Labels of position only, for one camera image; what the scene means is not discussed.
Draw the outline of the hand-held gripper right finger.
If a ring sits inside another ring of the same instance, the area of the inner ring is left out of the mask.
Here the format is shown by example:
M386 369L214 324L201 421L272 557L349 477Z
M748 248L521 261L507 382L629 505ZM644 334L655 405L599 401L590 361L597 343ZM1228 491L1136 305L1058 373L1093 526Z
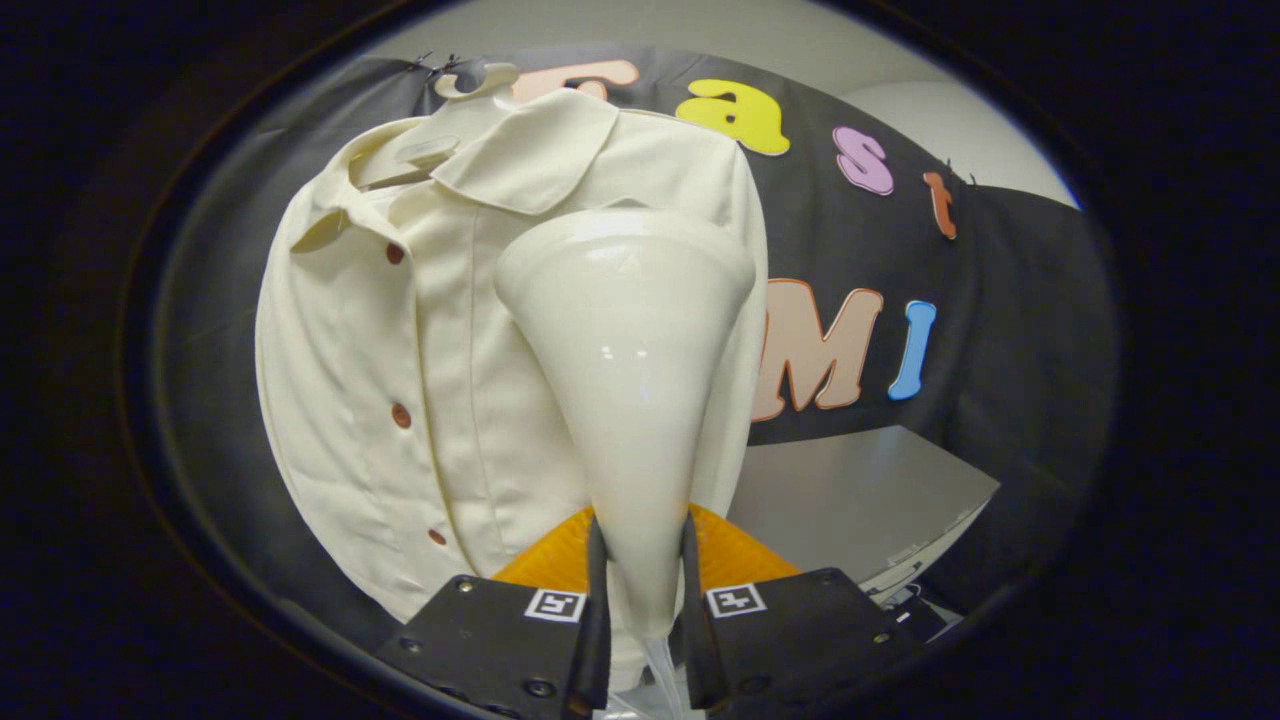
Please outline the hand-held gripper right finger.
M844 571L796 571L691 507L682 537L684 661L709 714L841 714L896 682L925 646Z

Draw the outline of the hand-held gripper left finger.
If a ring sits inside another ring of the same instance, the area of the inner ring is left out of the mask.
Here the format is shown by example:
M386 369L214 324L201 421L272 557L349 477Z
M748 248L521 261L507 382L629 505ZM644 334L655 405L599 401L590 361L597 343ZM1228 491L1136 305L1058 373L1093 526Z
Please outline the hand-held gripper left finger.
M457 575L379 650L480 719L590 719L608 700L607 551L584 509L493 578Z

